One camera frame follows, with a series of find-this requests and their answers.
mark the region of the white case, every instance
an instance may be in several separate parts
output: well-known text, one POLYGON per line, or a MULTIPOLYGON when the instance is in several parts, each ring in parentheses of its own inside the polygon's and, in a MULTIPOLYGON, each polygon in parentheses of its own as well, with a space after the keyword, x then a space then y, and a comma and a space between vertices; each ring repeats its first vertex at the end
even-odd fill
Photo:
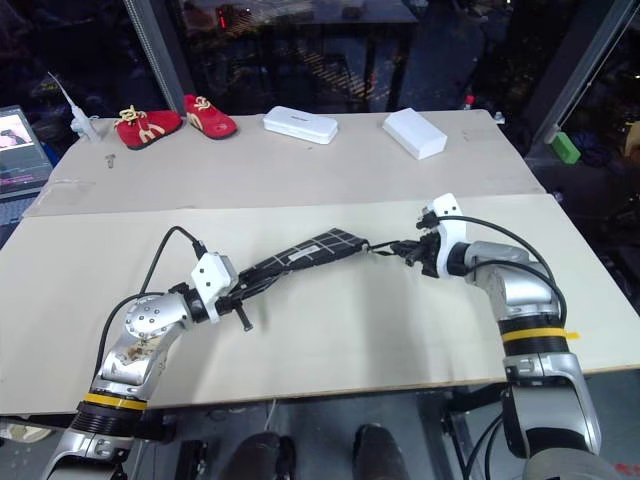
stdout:
POLYGON ((418 160, 444 150, 447 136, 413 108, 389 115, 382 128, 418 160))
POLYGON ((330 143, 338 133, 338 122, 333 118, 287 107, 273 107, 262 121, 264 128, 271 132, 323 145, 330 143))

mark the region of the laptop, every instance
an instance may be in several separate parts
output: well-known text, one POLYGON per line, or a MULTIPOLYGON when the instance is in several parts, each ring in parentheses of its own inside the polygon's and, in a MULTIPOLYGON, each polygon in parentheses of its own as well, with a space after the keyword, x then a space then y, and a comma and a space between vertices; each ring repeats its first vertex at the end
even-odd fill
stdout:
POLYGON ((22 109, 0 108, 0 248, 47 183, 52 166, 22 109))

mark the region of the black shoe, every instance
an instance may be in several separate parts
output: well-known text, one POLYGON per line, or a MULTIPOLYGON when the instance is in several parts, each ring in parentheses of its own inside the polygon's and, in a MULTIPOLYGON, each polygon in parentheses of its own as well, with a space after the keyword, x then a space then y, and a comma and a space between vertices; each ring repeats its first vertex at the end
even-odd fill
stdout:
POLYGON ((280 455, 276 461, 276 480, 295 480, 296 449, 291 437, 280 437, 280 455))
POLYGON ((279 454, 279 435, 272 432, 252 435, 233 452, 220 480, 273 480, 279 454))
POLYGON ((410 480, 402 453, 386 428, 362 425, 353 444, 355 480, 410 480))

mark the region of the shoe lace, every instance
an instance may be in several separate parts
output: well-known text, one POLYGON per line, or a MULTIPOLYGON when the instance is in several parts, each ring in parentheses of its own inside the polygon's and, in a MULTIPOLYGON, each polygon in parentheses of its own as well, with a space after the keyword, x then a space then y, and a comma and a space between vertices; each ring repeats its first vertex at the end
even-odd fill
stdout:
POLYGON ((115 121, 114 125, 119 125, 122 122, 133 123, 138 118, 146 118, 146 116, 146 112, 143 112, 142 110, 136 111, 136 109, 133 108, 133 105, 131 105, 129 108, 120 110, 120 118, 115 121))
POLYGON ((195 107, 198 110, 206 110, 207 108, 211 108, 211 102, 205 97, 196 97, 195 107))

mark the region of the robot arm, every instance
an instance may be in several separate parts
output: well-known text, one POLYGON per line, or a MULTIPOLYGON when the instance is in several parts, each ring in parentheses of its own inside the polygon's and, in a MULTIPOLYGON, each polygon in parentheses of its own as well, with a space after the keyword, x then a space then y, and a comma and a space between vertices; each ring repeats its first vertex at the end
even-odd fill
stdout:
POLYGON ((169 348, 195 324, 219 320, 215 303, 238 277, 227 257, 204 253, 191 279, 195 288, 182 284, 167 294, 143 297, 126 313, 123 331, 78 405, 43 480, 126 478, 121 465, 169 348))
MULTIPOLYGON (((588 472, 598 471, 600 427, 578 359, 567 345, 559 299, 539 278, 549 279, 550 272, 521 248, 468 243, 464 221, 442 219, 451 215, 462 215, 455 198, 439 197, 417 224, 426 234, 417 242, 399 242, 392 251, 410 266, 422 262, 425 275, 462 276, 487 293, 505 351, 503 421, 512 453, 533 457, 529 471, 539 471, 549 450, 570 449, 585 454, 581 462, 588 472)), ((554 468, 556 474, 563 471, 562 463, 554 468)))

